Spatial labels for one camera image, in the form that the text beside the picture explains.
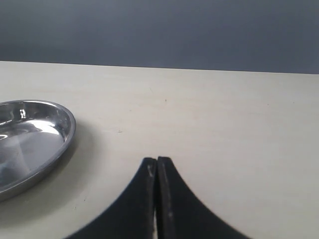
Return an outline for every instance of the white laminate surface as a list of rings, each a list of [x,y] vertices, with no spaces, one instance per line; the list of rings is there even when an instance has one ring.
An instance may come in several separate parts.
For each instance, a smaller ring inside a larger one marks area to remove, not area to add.
[[[254,239],[319,238],[319,76],[0,62],[0,102],[53,101],[77,145],[0,203],[1,239],[60,239],[170,156],[214,213]]]

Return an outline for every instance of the oval metal plate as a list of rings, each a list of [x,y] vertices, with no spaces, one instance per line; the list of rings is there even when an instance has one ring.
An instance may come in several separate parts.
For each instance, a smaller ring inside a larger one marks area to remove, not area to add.
[[[0,104],[0,201],[43,178],[74,138],[76,122],[65,107],[46,101]]]

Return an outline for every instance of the white table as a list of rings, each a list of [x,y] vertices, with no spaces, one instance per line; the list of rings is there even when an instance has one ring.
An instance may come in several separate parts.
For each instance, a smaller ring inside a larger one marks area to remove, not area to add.
[[[172,157],[214,213],[253,239],[319,238],[319,75],[0,62],[0,102],[53,101],[77,148],[0,203],[1,239],[59,239]]]

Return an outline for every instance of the metal tray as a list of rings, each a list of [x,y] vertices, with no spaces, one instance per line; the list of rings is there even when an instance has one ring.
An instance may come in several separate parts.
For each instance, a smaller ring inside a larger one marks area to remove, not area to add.
[[[0,201],[41,180],[70,145],[75,128],[73,114],[56,103],[1,103]]]

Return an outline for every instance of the gray wall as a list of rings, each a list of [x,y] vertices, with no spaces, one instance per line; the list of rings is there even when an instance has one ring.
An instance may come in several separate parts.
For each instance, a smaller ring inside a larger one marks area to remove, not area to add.
[[[1,0],[0,60],[319,73],[318,0]]]

